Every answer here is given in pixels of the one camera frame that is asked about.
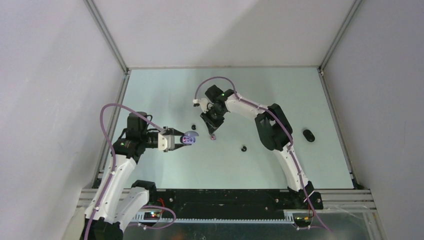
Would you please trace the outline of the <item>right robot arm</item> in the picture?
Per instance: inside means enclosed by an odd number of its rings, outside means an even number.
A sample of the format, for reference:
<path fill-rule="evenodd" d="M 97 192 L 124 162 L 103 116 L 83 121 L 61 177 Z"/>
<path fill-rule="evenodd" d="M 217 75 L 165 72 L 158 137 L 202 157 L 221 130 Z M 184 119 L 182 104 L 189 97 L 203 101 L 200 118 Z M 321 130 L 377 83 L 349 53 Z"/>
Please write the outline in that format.
<path fill-rule="evenodd" d="M 278 104 L 261 105 L 233 89 L 223 91 L 216 85 L 207 89 L 204 98 L 196 96 L 192 102 L 194 107 L 201 108 L 200 117 L 212 137 L 224 123 L 226 113 L 254 121 L 260 142 L 274 153 L 284 172 L 291 204 L 295 209 L 323 209 L 320 193 L 315 190 L 297 158 L 293 129 Z"/>

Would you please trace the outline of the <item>purple charging case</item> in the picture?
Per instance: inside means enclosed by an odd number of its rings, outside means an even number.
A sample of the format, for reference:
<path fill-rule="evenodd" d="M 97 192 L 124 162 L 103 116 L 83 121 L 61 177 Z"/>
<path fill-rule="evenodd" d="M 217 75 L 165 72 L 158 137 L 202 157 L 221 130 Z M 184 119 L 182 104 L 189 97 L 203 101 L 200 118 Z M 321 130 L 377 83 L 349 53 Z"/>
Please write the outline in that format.
<path fill-rule="evenodd" d="M 193 145 L 199 134 L 196 131 L 187 131 L 180 137 L 180 142 L 184 145 Z"/>

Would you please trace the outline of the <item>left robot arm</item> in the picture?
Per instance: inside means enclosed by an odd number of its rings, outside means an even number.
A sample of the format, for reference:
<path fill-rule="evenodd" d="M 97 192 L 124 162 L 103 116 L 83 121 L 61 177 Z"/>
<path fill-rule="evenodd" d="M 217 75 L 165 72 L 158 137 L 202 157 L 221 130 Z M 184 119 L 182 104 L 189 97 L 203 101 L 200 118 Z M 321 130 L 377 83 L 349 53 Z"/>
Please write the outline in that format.
<path fill-rule="evenodd" d="M 110 145 L 111 159 L 97 192 L 85 210 L 82 240 L 121 240 L 124 231 L 143 207 L 153 208 L 158 202 L 156 184 L 137 180 L 129 194 L 121 194 L 142 154 L 147 149 L 164 153 L 191 146 L 196 142 L 195 131 L 180 132 L 174 128 L 154 126 L 145 112 L 131 112 L 127 126 Z"/>

